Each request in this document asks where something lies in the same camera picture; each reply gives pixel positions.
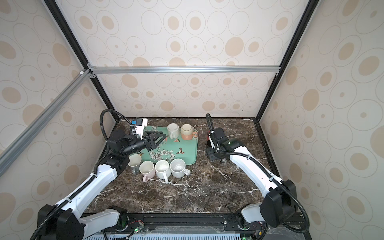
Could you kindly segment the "white mug back row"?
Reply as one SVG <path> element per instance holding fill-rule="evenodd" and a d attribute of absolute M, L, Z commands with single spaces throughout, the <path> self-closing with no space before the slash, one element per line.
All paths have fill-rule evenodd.
<path fill-rule="evenodd" d="M 167 126 L 168 137 L 170 139 L 177 139 L 179 137 L 179 125 L 171 123 Z"/>

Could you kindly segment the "white round mug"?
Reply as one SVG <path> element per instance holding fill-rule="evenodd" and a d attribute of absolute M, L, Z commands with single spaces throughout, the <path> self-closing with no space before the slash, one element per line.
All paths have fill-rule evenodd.
<path fill-rule="evenodd" d="M 170 164 L 165 160 L 160 160 L 156 163 L 155 170 L 157 177 L 161 180 L 164 180 L 166 184 L 168 184 L 169 177 L 172 174 Z"/>

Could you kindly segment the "pink mug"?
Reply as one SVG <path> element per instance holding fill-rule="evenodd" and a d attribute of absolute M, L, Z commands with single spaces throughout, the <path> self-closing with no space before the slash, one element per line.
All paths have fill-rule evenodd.
<path fill-rule="evenodd" d="M 143 175 L 143 182 L 146 183 L 152 179 L 155 174 L 155 165 L 151 161 L 144 161 L 139 167 L 140 173 Z"/>

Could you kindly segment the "light grey mug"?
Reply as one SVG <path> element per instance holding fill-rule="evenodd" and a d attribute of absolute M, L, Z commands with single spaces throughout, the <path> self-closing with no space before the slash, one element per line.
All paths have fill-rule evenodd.
<path fill-rule="evenodd" d="M 142 163 L 142 157 L 139 154 L 132 154 L 129 156 L 128 166 L 130 167 L 132 174 L 137 175 L 140 172 L 140 165 Z"/>

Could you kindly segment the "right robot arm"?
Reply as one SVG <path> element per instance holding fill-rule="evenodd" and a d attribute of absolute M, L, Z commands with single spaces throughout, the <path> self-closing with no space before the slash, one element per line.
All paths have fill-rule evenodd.
<path fill-rule="evenodd" d="M 210 114 L 206 114 L 209 128 L 206 153 L 210 160 L 230 161 L 237 165 L 257 186 L 263 201 L 249 204 L 234 215 L 241 230 L 248 230 L 254 222 L 264 222 L 266 227 L 280 225 L 304 234 L 309 231 L 310 220 L 297 199 L 295 184 L 284 181 L 264 167 L 244 143 L 229 139 L 222 128 L 216 128 Z"/>

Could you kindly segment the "cream speckled mug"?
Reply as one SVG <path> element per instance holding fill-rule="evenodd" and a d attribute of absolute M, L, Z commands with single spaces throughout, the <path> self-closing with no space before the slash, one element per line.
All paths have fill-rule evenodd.
<path fill-rule="evenodd" d="M 189 176 L 191 171 L 186 168 L 186 163 L 182 159 L 174 159 L 170 164 L 172 175 L 175 178 L 182 178 L 185 175 Z"/>

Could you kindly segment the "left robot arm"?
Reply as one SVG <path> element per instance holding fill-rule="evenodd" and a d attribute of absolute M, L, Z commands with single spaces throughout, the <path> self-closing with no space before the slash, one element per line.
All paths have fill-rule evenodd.
<path fill-rule="evenodd" d="M 112 109 L 100 114 L 101 133 L 106 141 L 106 152 L 95 164 L 93 172 L 72 193 L 55 205 L 45 205 L 38 212 L 38 225 L 32 240 L 83 240 L 109 227 L 126 226 L 126 210 L 107 209 L 84 218 L 82 215 L 88 205 L 111 182 L 113 182 L 130 163 L 130 156 L 142 150 L 155 150 L 165 139 L 166 134 L 157 131 L 144 131 L 147 119 L 137 118 L 130 123 L 129 133 L 114 130 L 110 135 L 104 128 L 104 115 L 114 113 L 123 120 L 127 118 Z"/>

